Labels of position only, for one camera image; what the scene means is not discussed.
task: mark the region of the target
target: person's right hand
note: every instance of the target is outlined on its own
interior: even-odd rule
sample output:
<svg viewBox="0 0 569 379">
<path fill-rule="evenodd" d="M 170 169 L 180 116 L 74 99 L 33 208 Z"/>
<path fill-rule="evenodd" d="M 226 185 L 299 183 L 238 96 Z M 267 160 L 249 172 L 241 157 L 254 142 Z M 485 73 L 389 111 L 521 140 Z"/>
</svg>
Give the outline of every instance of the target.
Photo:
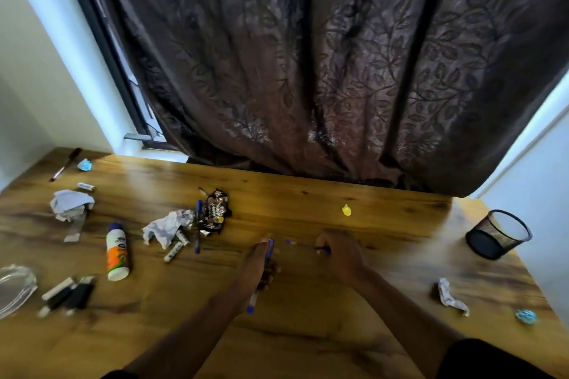
<svg viewBox="0 0 569 379">
<path fill-rule="evenodd" d="M 348 232 L 325 229 L 317 238 L 317 247 L 330 246 L 330 267 L 346 285 L 353 286 L 367 270 L 358 241 Z"/>
</svg>

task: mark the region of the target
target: wood grain surface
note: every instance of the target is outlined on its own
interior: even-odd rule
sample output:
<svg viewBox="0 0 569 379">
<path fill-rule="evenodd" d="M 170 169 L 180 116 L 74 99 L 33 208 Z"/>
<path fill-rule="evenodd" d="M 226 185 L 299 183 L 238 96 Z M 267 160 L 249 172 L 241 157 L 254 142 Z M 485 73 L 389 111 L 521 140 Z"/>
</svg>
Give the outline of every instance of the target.
<svg viewBox="0 0 569 379">
<path fill-rule="evenodd" d="M 325 227 L 352 231 L 372 266 L 397 288 L 451 326 L 567 377 L 569 338 L 515 253 L 487 261 L 464 234 L 487 212 L 478 200 L 252 173 L 117 155 L 84 153 L 93 170 L 67 169 L 54 150 L 0 195 L 0 266 L 31 267 L 39 289 L 15 314 L 0 320 L 2 378 L 96 378 L 121 368 L 230 282 L 244 251 L 273 236 L 282 266 L 254 315 L 229 327 L 198 374 L 201 378 L 416 378 L 421 374 L 374 311 L 333 278 L 310 249 Z M 94 184 L 96 200 L 81 240 L 64 244 L 69 224 L 53 218 L 53 192 Z M 182 249 L 165 264 L 142 227 L 169 211 L 193 208 L 216 187 L 229 194 L 233 217 L 202 253 Z M 352 216 L 341 207 L 348 203 Z M 105 277 L 105 236 L 111 222 L 128 232 L 132 272 Z M 70 275 L 100 280 L 89 309 L 75 317 L 56 311 L 36 317 L 41 294 Z M 464 318 L 430 296 L 439 277 L 471 309 Z M 533 327 L 518 308 L 539 316 Z"/>
</svg>

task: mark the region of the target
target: leaf pattern curtain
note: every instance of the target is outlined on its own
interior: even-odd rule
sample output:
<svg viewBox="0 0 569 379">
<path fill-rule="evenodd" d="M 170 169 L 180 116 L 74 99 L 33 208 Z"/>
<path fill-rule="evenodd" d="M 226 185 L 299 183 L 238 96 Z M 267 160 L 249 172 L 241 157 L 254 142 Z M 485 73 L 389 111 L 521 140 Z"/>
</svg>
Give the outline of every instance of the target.
<svg viewBox="0 0 569 379">
<path fill-rule="evenodd" d="M 465 196 L 569 60 L 569 0 L 107 0 L 193 161 Z"/>
</svg>

